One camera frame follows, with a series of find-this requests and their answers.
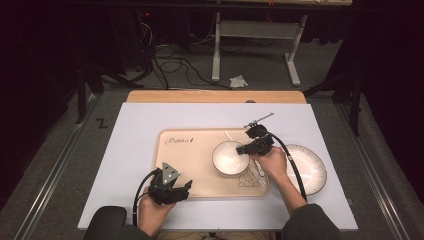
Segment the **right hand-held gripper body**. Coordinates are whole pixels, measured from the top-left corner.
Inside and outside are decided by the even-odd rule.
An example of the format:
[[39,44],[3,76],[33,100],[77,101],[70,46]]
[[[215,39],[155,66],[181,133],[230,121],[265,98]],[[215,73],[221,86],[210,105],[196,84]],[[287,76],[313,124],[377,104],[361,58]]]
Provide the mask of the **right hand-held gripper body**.
[[247,154],[266,155],[270,152],[274,141],[267,128],[259,124],[259,121],[270,116],[272,116],[272,113],[257,120],[253,120],[251,123],[247,124],[248,130],[246,131],[246,134],[251,139],[251,142],[245,145],[245,152]]

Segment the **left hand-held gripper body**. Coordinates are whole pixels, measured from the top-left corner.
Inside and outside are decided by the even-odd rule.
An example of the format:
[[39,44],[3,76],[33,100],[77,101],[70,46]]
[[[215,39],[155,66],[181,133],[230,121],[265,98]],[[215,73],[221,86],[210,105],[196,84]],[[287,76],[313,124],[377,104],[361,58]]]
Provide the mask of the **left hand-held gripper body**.
[[163,162],[161,168],[154,171],[154,177],[150,182],[149,196],[159,205],[178,202],[178,196],[173,190],[180,172],[170,164]]

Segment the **white bowl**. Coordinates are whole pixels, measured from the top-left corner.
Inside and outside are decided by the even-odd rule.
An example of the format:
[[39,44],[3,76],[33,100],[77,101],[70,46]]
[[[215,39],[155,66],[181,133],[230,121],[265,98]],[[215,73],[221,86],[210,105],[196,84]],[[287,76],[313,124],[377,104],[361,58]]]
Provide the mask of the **white bowl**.
[[236,176],[247,169],[250,158],[238,149],[243,149],[243,145],[237,141],[225,141],[215,147],[212,163],[221,174]]

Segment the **beige tray with rabbit print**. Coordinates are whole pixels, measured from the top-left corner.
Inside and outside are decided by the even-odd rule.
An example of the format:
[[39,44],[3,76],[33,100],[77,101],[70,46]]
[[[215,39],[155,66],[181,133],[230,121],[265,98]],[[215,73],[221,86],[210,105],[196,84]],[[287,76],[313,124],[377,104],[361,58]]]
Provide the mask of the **beige tray with rabbit print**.
[[248,140],[242,128],[166,129],[158,136],[154,165],[166,162],[178,170],[177,187],[192,180],[191,199],[262,197],[270,188],[267,176],[266,185],[260,186],[248,167],[239,175],[227,176],[212,163],[213,150],[220,143]]

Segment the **white plate with dark rim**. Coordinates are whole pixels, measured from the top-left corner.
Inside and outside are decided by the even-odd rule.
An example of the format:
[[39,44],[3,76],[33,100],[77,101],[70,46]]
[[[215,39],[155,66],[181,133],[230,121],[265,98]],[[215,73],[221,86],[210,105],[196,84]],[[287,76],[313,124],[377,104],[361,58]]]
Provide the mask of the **white plate with dark rim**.
[[307,196],[318,193],[326,184],[327,171],[323,161],[310,149],[296,144],[286,146],[302,179]]

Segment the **person's right hand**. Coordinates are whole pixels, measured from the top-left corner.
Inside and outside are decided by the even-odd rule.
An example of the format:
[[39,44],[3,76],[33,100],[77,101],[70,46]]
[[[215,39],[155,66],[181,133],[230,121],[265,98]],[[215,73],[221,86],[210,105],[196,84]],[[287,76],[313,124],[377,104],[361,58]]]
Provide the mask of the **person's right hand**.
[[272,147],[268,154],[264,156],[255,154],[251,158],[257,161],[263,171],[274,181],[281,182],[288,178],[286,155],[280,147]]

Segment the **person's left hand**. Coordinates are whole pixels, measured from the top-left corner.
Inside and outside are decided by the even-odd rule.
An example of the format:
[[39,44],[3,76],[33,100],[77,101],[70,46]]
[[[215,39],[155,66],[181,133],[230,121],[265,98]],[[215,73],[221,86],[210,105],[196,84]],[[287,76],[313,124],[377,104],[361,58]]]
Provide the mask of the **person's left hand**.
[[175,203],[158,205],[149,195],[144,195],[139,202],[138,228],[153,237],[174,206]]

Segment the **crumpled white paper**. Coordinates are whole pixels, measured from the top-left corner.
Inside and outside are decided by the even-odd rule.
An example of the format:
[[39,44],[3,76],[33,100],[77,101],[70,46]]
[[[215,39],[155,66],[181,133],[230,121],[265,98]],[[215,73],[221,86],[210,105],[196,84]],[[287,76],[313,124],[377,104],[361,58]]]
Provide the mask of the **crumpled white paper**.
[[248,85],[246,80],[243,78],[242,75],[233,77],[230,79],[230,87],[231,88],[244,88]]

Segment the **black metal stand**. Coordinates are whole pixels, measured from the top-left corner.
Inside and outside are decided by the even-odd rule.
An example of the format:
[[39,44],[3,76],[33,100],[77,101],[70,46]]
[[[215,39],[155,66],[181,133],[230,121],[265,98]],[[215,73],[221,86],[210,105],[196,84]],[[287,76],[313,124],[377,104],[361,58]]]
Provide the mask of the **black metal stand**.
[[93,94],[102,94],[104,86],[101,81],[101,76],[106,75],[118,83],[133,89],[143,89],[143,85],[133,83],[124,77],[101,67],[92,62],[83,62],[78,69],[77,78],[77,96],[78,96],[78,118],[77,123],[80,124],[87,115],[86,87],[89,87]]
[[345,73],[325,80],[303,91],[303,94],[305,97],[309,97],[320,91],[333,90],[332,100],[334,103],[348,102],[350,104],[349,125],[353,133],[358,136],[361,85],[361,77],[358,74]]

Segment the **metal floor rail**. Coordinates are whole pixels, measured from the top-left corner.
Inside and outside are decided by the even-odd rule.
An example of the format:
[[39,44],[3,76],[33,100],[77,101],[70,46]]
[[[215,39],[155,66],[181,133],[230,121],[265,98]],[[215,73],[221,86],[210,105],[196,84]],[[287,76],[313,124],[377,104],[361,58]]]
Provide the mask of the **metal floor rail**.
[[41,190],[38,192],[30,210],[28,211],[24,221],[22,222],[19,230],[15,234],[13,240],[30,240],[32,233],[34,232],[39,219],[41,218],[46,206],[48,205],[56,187],[59,183],[64,170],[69,163],[69,155],[73,150],[76,141],[84,127],[84,124],[88,118],[88,115],[92,112],[94,106],[97,104],[98,98],[91,94],[86,104],[86,113],[79,117],[77,123],[72,128],[72,131],[65,142],[60,155],[56,159],[56,162],[50,171],[47,179],[45,180]]
[[357,152],[359,153],[360,162],[365,171],[367,181],[372,189],[378,206],[390,228],[393,237],[395,240],[410,240],[410,236],[399,217],[393,200],[388,195],[385,187],[383,186],[383,183],[371,162],[362,140],[354,133],[352,127],[350,126],[350,120],[346,107],[344,105],[336,105],[335,108],[340,115]]

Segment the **white metal table frame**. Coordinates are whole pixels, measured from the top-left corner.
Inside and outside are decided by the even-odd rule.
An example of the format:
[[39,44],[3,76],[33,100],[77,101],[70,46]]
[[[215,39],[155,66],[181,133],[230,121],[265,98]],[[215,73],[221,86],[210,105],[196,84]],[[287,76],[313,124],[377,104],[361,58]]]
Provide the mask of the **white metal table frame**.
[[[317,7],[323,10],[325,7],[351,6],[353,0],[213,0],[219,6],[225,3],[231,4],[255,4],[258,7],[270,7],[272,10],[278,7],[300,7],[311,9]],[[223,37],[291,40],[292,48],[283,57],[289,73],[289,79],[293,86],[300,86],[301,82],[296,70],[294,58],[303,35],[308,19],[307,13],[301,13],[297,20],[289,22],[272,22],[271,20],[222,20],[221,13],[215,14],[215,45],[212,62],[213,82],[220,80],[221,67],[221,39]]]

